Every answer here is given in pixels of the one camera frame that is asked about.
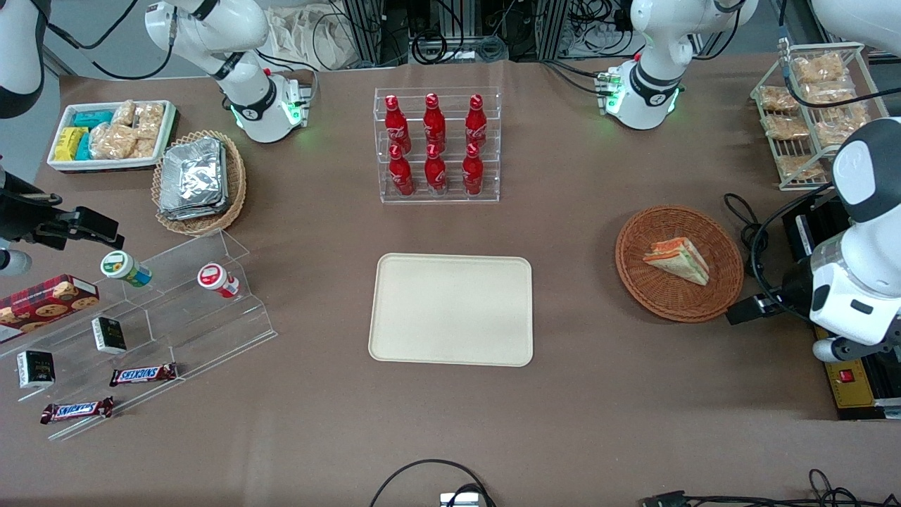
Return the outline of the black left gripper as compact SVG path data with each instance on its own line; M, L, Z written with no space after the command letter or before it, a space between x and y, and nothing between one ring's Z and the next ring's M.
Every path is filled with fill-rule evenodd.
M812 321L810 311L814 289L810 261L810 258L802 258L791 266L778 287L768 283L762 262L757 262L757 285L762 289L762 294L747 296L733 303L726 311L728 323L740 325L780 313L792 313L801 320Z

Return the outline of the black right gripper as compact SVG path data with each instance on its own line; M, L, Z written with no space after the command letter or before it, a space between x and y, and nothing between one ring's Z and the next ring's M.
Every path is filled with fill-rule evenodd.
M77 206L70 212L70 227L55 225L63 199L47 193L19 177L1 173L1 237L10 243L25 241L63 251L69 239L87 240L122 250L125 238L118 233L119 222Z

